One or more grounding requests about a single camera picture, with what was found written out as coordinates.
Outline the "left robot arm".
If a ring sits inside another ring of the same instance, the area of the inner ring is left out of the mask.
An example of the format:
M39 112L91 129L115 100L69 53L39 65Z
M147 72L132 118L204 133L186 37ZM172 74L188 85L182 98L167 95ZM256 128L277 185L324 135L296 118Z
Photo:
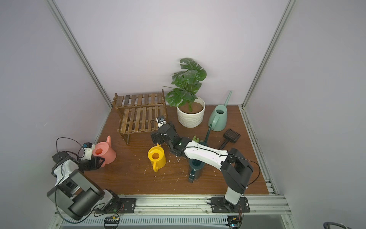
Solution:
M51 174L56 177L55 186L47 197L55 204L56 211L63 211L76 221L82 221L93 211L100 214L120 213L123 203L111 190L101 189L85 176L84 163L62 151L52 156L55 166Z

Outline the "dark green watering can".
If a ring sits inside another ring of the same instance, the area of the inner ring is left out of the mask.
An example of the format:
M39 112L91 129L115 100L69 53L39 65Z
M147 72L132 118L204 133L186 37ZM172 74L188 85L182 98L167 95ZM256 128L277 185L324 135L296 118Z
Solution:
M205 140L203 142L200 142L199 144L208 146L207 142L209 139L211 128L212 128L212 124L209 125L209 129L208 129ZM190 166L190 173L188 176L188 181L190 183L193 183L196 179L198 179L201 176L205 163L202 161L199 161L199 160L190 159L189 166Z

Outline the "yellow watering can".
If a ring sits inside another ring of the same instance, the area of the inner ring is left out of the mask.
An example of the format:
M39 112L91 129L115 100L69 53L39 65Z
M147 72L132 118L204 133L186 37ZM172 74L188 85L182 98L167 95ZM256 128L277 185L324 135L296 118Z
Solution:
M148 151L148 158L155 173L166 165L165 151L159 144Z

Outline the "wooden two-tier shelf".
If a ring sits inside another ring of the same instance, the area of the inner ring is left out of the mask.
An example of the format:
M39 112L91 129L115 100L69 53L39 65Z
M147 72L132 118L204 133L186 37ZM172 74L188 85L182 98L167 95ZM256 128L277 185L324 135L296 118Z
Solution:
M156 131L157 118L169 120L164 91L151 94L115 94L113 108L120 117L117 132L129 144L132 134Z

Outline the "light green watering can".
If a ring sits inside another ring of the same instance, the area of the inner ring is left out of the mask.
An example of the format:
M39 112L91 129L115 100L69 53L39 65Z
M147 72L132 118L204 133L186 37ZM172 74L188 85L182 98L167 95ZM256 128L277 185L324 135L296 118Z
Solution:
M232 91L229 92L226 102L223 105L216 106L213 112L211 113L208 126L211 126L212 131L220 132L225 129L228 117L227 105L231 95Z

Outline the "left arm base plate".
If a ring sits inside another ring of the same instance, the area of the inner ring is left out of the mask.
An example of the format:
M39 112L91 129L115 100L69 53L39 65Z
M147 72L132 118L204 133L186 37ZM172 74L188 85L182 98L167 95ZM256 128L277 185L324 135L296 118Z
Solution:
M118 214L133 214L136 207L136 198L118 198L115 213Z

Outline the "pink watering can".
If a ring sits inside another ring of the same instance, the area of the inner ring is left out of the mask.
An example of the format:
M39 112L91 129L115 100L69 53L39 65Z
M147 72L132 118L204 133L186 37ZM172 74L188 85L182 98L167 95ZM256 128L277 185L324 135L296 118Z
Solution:
M110 135L107 137L105 142L100 142L95 145L92 155L104 159L101 167L112 163L116 159L116 152L112 149L112 141Z

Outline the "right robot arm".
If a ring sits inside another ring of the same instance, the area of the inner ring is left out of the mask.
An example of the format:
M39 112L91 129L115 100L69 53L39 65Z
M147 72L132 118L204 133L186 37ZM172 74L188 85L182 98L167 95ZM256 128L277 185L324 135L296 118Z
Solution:
M213 199L211 203L230 211L238 205L254 171L250 164L252 161L246 159L239 150L214 149L187 137L180 137L172 123L159 124L158 131L151 133L151 138L155 144L165 143L177 157L198 160L220 170L227 184L227 191L222 204Z

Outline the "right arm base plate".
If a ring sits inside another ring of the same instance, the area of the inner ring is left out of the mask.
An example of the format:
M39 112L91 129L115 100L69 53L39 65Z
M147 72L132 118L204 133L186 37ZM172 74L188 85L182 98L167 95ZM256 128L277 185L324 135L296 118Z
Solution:
M251 211L245 197L241 197L235 205L224 197L209 198L206 202L211 206L212 213L249 213Z

